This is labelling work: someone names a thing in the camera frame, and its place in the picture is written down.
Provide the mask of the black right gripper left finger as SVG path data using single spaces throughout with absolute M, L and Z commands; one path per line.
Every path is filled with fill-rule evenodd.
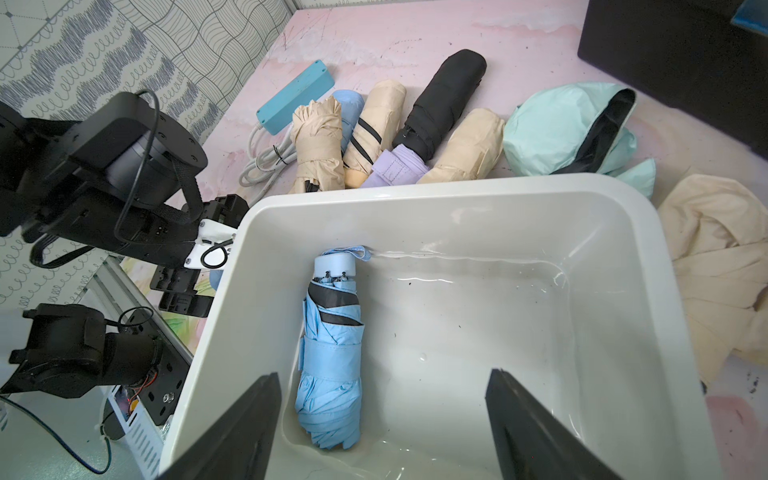
M 278 374 L 259 377 L 160 477 L 265 478 L 281 403 Z

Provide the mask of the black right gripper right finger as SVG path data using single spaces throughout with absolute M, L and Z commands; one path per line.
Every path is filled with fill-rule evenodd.
M 485 394 L 504 479 L 617 479 L 510 373 L 491 371 Z

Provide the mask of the beige umbrella wooden handle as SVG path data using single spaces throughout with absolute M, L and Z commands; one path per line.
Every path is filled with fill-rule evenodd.
M 299 106 L 290 138 L 297 154 L 292 194 L 345 189 L 341 105 L 335 98 Z

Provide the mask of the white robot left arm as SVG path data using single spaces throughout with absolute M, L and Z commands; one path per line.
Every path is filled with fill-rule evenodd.
M 162 311 L 206 317 L 213 300 L 196 288 L 224 267 L 247 201 L 204 200 L 196 177 L 207 166 L 198 141 L 162 112 L 148 89 L 121 92 L 82 121 L 26 118 L 1 108 L 1 232 L 22 234 L 31 262 L 58 239 L 155 266 L 150 287 Z

